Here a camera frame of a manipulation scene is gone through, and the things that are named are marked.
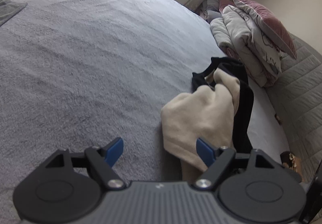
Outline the cream and black sweatshirt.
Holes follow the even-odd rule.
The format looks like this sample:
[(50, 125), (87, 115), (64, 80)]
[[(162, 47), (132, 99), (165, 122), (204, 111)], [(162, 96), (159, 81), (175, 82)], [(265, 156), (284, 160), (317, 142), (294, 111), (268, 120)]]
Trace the cream and black sweatshirt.
[(202, 137), (215, 147), (250, 153), (248, 126), (254, 93), (244, 65), (229, 57), (213, 57), (202, 73), (193, 73), (192, 93), (181, 93), (161, 110), (163, 144), (181, 161), (182, 179), (194, 182), (207, 170), (198, 156)]

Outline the grey quilted headboard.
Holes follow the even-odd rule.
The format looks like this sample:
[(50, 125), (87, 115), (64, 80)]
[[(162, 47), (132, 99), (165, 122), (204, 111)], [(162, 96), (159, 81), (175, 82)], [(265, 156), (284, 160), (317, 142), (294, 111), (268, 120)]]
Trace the grey quilted headboard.
[(266, 92), (309, 182), (321, 162), (321, 55), (292, 36), (297, 58), (282, 54), (282, 74)]

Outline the folded grey pink quilt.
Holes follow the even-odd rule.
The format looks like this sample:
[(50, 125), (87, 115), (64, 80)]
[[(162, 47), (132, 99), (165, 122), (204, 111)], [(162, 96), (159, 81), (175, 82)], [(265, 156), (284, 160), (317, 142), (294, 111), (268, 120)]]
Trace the folded grey pink quilt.
[(219, 48), (242, 62), (260, 87), (274, 85), (282, 74), (281, 53), (249, 14), (228, 5), (210, 28)]

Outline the maroon grey pillow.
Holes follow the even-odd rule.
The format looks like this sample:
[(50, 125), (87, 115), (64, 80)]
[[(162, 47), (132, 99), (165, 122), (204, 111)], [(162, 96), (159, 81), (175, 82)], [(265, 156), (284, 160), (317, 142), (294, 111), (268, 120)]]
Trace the maroon grey pillow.
[(246, 12), (255, 21), (261, 31), (279, 50), (287, 53), (292, 59), (297, 59), (296, 47), (289, 32), (269, 9), (252, 0), (232, 1), (238, 9)]

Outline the grey pillows behind quilt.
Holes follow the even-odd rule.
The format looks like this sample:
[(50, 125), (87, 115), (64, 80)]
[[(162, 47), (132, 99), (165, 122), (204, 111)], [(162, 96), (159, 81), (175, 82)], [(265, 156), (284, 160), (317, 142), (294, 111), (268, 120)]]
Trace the grey pillows behind quilt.
[(201, 4), (199, 15), (210, 23), (213, 19), (220, 18), (223, 9), (228, 5), (235, 6), (230, 0), (204, 0)]

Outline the grey folded garment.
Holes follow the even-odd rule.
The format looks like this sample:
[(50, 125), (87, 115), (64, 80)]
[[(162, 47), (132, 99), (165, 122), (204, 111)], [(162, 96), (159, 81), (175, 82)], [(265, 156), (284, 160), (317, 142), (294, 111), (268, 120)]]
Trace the grey folded garment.
[(0, 26), (20, 13), (27, 3), (17, 3), (10, 0), (0, 0)]

